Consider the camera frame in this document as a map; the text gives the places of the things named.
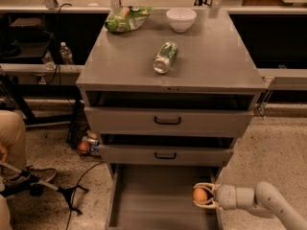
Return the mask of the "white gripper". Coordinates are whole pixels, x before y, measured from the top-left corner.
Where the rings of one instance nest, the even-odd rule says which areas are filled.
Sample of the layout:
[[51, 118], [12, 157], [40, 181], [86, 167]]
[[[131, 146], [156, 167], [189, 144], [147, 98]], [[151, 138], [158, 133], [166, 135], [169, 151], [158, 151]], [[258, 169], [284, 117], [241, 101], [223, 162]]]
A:
[[194, 204], [203, 209], [217, 209], [218, 206], [224, 210], [235, 210], [237, 208], [236, 188], [231, 185], [216, 185], [214, 183], [201, 182], [193, 186], [194, 189], [201, 188], [211, 195], [214, 200], [209, 199], [205, 202], [194, 200]]

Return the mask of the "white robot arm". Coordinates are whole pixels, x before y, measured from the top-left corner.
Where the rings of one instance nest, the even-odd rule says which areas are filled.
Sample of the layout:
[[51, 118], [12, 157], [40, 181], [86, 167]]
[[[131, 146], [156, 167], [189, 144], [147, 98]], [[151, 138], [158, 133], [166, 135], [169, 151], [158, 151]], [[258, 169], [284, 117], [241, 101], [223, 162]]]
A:
[[254, 189], [197, 183], [192, 198], [203, 209], [244, 210], [259, 218], [277, 217], [287, 230], [307, 230], [307, 219], [269, 182], [259, 182]]

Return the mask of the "person hand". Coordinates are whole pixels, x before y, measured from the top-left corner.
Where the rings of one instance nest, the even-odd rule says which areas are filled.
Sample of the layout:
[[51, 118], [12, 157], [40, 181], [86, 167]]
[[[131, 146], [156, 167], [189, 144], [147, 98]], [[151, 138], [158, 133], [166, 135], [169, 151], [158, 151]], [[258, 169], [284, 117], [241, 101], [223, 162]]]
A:
[[5, 163], [8, 157], [8, 149], [0, 142], [1, 162]]

